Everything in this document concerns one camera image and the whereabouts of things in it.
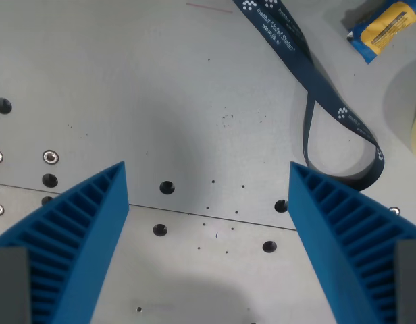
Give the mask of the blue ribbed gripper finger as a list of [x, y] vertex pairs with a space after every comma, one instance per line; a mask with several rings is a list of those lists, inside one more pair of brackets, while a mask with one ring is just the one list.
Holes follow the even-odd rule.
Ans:
[[33, 323], [90, 323], [128, 212], [119, 162], [0, 235], [0, 248], [28, 251]]
[[416, 225], [292, 162], [288, 212], [337, 323], [395, 323], [394, 247]]

